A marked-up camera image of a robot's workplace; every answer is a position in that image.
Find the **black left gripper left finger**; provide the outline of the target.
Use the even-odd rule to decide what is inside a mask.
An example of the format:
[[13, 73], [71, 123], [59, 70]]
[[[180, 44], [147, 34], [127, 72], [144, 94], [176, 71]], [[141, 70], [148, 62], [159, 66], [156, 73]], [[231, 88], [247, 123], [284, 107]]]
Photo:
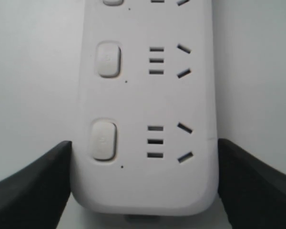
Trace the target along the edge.
[[72, 143], [62, 141], [0, 181], [0, 229], [55, 229], [71, 194]]

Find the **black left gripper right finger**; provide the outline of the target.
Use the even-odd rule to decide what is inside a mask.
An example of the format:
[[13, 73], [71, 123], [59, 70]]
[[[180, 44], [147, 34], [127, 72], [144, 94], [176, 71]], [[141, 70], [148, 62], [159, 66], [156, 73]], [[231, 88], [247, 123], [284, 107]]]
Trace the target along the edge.
[[227, 139], [218, 140], [219, 188], [234, 229], [286, 229], [286, 174]]

